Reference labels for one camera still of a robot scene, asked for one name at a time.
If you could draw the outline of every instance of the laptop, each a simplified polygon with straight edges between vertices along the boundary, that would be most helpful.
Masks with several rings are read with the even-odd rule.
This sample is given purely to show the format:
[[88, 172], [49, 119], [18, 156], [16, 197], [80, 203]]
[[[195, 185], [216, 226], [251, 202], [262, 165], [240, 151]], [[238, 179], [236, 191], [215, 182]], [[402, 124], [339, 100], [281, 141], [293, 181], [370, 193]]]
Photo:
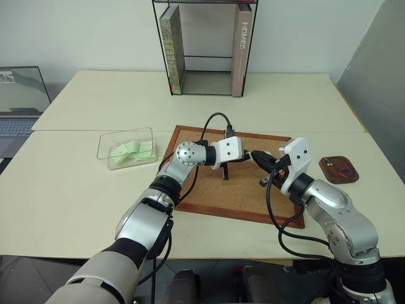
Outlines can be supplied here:
[[39, 67], [0, 67], [0, 159], [15, 156], [50, 103]]

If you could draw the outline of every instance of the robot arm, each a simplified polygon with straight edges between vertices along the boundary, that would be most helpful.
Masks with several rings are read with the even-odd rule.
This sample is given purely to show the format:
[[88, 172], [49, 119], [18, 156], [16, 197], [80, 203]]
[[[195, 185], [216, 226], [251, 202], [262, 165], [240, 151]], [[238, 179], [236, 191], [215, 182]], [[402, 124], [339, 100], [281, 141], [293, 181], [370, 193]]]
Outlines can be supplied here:
[[304, 138], [291, 140], [280, 152], [280, 160], [259, 151], [251, 154], [260, 167], [273, 172], [273, 183], [281, 192], [290, 195], [293, 203], [306, 206], [321, 226], [346, 295], [360, 303], [395, 303], [391, 285], [384, 277], [377, 230], [371, 221], [355, 209], [345, 192], [305, 173], [311, 157]]
[[242, 143], [235, 136], [211, 146], [180, 144], [173, 160], [120, 220], [114, 244], [89, 259], [46, 303], [131, 303], [144, 260], [158, 256], [169, 238], [171, 213], [192, 168], [219, 168], [221, 163], [243, 156]]

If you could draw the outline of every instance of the book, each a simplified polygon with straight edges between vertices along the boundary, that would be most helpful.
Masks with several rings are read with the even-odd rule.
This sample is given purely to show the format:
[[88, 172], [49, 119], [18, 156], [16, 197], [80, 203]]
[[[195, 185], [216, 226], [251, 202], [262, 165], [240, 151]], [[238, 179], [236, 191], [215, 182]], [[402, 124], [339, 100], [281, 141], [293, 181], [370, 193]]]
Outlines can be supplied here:
[[232, 53], [232, 96], [241, 97], [247, 56], [251, 45], [253, 13], [249, 4], [238, 4], [235, 16], [234, 50]]
[[185, 78], [185, 61], [179, 7], [169, 6], [161, 15], [159, 22], [171, 91], [173, 94], [181, 94]]

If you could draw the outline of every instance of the clear plastic container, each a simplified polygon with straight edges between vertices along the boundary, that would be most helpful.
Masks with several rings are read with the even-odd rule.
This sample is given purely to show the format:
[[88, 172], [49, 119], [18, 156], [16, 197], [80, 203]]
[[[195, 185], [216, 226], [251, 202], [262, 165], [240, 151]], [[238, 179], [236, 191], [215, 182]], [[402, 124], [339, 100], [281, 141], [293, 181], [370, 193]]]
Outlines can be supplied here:
[[97, 158], [110, 170], [153, 163], [158, 159], [151, 128], [105, 133], [100, 136]]

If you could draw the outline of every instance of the laptop keyboard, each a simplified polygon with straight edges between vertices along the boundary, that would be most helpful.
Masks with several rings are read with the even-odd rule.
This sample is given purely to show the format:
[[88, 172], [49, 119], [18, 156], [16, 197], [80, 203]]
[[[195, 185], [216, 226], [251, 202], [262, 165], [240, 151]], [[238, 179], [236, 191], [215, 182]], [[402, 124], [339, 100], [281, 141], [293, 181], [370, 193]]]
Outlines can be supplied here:
[[29, 136], [35, 121], [0, 120], [0, 136]]

